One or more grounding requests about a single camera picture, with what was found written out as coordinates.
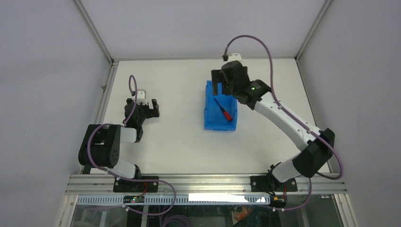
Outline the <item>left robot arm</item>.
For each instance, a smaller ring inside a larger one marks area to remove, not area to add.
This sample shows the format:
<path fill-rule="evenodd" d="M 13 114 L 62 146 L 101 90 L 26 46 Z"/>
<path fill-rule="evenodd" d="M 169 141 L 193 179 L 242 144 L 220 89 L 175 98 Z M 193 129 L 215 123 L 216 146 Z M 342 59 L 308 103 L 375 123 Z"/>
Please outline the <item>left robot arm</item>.
<path fill-rule="evenodd" d="M 121 143 L 138 143 L 143 136 L 142 125 L 146 119 L 160 116 L 156 99 L 151 100 L 152 107 L 145 100 L 134 102 L 126 100 L 124 107 L 127 123 L 88 125 L 86 134 L 78 152 L 78 161 L 83 166 L 98 168 L 118 179 L 125 179 L 124 186 L 130 192 L 137 192 L 142 187 L 140 168 L 120 156 Z"/>

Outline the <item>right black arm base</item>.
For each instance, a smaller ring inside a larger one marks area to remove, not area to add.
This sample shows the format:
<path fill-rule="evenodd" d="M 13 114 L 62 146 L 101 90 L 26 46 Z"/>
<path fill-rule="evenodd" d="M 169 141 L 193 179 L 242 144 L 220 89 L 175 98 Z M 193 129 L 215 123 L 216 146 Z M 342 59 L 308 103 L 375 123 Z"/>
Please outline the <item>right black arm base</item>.
<path fill-rule="evenodd" d="M 273 176 L 251 175 L 250 186 L 252 192 L 297 192 L 298 187 L 295 178 L 290 178 L 284 183 L 279 182 Z"/>

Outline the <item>aluminium rail frame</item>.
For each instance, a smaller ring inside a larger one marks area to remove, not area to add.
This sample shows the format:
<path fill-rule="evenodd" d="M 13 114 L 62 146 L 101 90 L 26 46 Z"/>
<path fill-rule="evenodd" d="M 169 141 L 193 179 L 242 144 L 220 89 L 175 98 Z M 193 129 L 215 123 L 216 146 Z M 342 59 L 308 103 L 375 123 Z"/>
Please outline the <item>aluminium rail frame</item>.
<path fill-rule="evenodd" d="M 160 174 L 160 180 L 173 185 L 177 194 L 231 193 L 251 194 L 251 174 Z M 80 195 L 114 196 L 115 178 L 106 174 L 71 175 L 55 226 L 68 227 Z M 359 225 L 343 180 L 315 175 L 310 179 L 313 195 L 333 195 L 340 220 L 345 227 Z"/>

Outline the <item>blue plastic bin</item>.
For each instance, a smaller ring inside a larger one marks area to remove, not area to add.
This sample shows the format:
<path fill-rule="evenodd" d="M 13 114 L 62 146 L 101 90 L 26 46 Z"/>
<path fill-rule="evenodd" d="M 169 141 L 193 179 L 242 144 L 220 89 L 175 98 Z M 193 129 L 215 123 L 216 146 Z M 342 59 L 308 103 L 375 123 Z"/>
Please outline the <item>blue plastic bin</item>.
<path fill-rule="evenodd" d="M 212 94 L 212 81 L 208 80 L 205 86 L 204 129 L 210 131 L 235 131 L 237 126 L 237 100 L 229 95 L 222 94 L 222 84 L 218 85 L 219 94 Z M 232 121 L 227 121 L 214 98 L 228 111 Z"/>

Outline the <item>red black screwdriver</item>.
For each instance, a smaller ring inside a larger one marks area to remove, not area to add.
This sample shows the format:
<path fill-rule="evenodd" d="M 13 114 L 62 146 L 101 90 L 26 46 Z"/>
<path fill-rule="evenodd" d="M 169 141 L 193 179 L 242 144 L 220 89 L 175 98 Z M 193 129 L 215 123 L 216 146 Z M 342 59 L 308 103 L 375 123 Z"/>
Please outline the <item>red black screwdriver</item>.
<path fill-rule="evenodd" d="M 217 105 L 219 106 L 219 108 L 220 108 L 220 110 L 221 110 L 221 112 L 222 112 L 224 118 L 225 118 L 227 121 L 229 121 L 229 122 L 232 121 L 232 117 L 231 117 L 231 115 L 228 113 L 228 111 L 226 111 L 226 110 L 223 108 L 223 106 L 217 101 L 216 98 L 214 98 L 214 100 L 215 100 L 215 102 L 217 103 Z"/>

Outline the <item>orange object under table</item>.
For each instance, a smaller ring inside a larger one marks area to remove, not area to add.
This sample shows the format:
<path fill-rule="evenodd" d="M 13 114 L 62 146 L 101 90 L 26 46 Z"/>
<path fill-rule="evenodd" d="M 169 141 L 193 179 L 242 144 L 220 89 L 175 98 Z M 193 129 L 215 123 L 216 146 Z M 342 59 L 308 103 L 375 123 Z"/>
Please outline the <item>orange object under table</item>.
<path fill-rule="evenodd" d="M 253 209 L 249 206 L 235 206 L 232 209 L 232 219 L 235 221 L 241 221 L 245 217 L 249 216 L 253 212 Z"/>

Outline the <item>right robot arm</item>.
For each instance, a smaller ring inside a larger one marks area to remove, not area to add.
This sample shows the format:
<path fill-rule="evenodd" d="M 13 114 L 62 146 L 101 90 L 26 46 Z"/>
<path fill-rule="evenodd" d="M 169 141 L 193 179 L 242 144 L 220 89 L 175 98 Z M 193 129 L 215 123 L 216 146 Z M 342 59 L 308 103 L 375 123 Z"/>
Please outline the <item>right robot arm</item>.
<path fill-rule="evenodd" d="M 306 122 L 297 119 L 296 115 L 286 109 L 273 96 L 272 88 L 257 79 L 251 81 L 247 67 L 240 61 L 224 64 L 219 70 L 211 71 L 213 94 L 218 95 L 218 84 L 222 94 L 232 95 L 238 102 L 268 118 L 282 130 L 299 149 L 294 157 L 271 166 L 267 173 L 267 187 L 280 191 L 286 181 L 298 176 L 313 177 L 320 168 L 333 156 L 335 134 L 329 128 L 304 128 Z"/>

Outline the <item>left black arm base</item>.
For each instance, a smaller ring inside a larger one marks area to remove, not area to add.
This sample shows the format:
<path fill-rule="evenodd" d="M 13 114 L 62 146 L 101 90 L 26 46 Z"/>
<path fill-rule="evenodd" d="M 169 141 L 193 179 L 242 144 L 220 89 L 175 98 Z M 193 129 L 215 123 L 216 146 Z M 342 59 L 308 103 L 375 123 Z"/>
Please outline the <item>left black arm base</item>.
<path fill-rule="evenodd" d="M 117 180 L 115 179 L 113 185 L 113 192 L 123 192 L 123 193 L 142 193 L 146 192 L 158 192 L 158 182 L 152 180 L 158 180 L 158 176 L 142 176 L 142 180 L 145 182 L 132 182 L 127 180 Z"/>

